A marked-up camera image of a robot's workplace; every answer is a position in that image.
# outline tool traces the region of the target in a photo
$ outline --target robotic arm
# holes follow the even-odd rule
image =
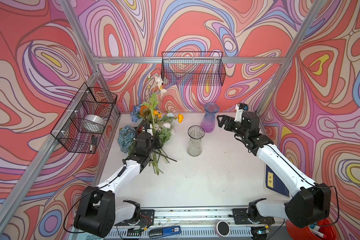
[[[139,221],[140,204],[130,200],[118,203],[115,202],[115,198],[149,163],[154,149],[161,148],[159,137],[152,136],[149,122],[143,121],[140,126],[143,123],[148,123],[145,132],[135,137],[135,150],[123,159],[123,166],[104,182],[96,187],[89,186],[83,191],[74,220],[75,228],[104,238],[114,223],[125,220],[128,223]]]
[[[249,152],[263,160],[283,181],[292,199],[272,201],[258,199],[251,202],[248,218],[259,222],[262,217],[289,219],[299,228],[306,227],[329,216],[331,190],[322,183],[317,184],[294,166],[273,144],[267,136],[259,133],[260,118],[256,113],[248,112],[248,105],[236,106],[235,118],[227,115],[217,116],[219,127],[235,133]]]

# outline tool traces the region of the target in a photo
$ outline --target black wire basket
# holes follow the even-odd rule
[[[108,90],[87,86],[83,97],[58,134],[51,134],[68,152],[94,154],[116,100],[117,95]],[[98,116],[97,119],[103,124],[88,120],[89,115]]]
[[[226,76],[221,51],[162,52],[164,85],[222,86]]]

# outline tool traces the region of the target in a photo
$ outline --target clear glass vase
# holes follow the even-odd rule
[[[205,132],[212,132],[215,129],[215,114],[220,110],[216,103],[207,103],[204,105],[205,115],[201,127]]]
[[[188,129],[190,140],[187,147],[187,153],[191,156],[199,156],[202,153],[202,138],[205,131],[200,126],[192,126]]]

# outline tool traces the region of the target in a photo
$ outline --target psychedelic wallpaper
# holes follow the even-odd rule
[[[338,239],[360,239],[360,0],[327,2],[261,118],[290,161],[336,186]]]
[[[161,56],[163,51],[220,50],[224,56],[284,56],[310,0],[82,0],[75,11],[96,56]],[[121,112],[143,102],[161,64],[99,66],[119,95]],[[208,102],[232,110],[257,105],[277,69],[271,64],[227,64],[221,86],[165,86],[163,111],[203,111]]]
[[[0,0],[0,205],[91,74],[58,1]],[[96,154],[56,148],[3,240],[62,238],[61,218],[91,184],[114,117]]]

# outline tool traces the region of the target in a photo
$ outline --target blue utility knife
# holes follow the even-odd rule
[[[149,238],[167,237],[181,233],[180,226],[154,228],[149,231]]]

